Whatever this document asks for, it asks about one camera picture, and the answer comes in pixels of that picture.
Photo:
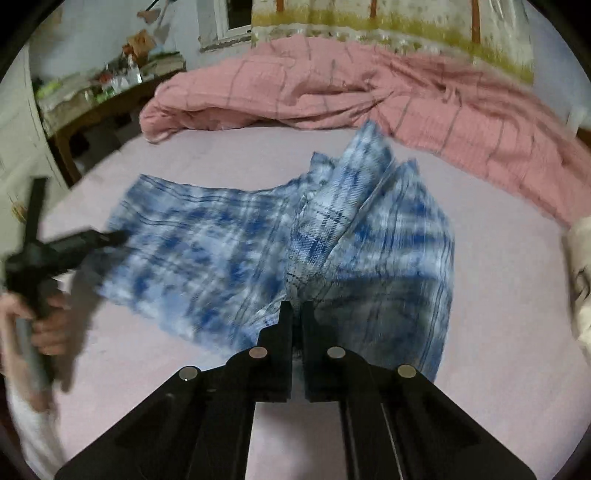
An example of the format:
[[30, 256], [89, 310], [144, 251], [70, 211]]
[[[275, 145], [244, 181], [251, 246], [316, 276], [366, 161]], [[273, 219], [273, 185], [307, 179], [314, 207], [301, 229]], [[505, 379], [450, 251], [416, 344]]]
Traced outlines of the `person's left hand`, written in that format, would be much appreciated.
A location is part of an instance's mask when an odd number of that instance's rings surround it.
[[67, 295], [58, 290], [47, 300], [49, 313], [38, 319], [17, 294], [1, 295], [1, 351], [8, 357], [18, 355], [16, 320], [24, 319], [32, 327], [32, 345], [43, 355], [66, 353], [69, 338], [69, 306]]

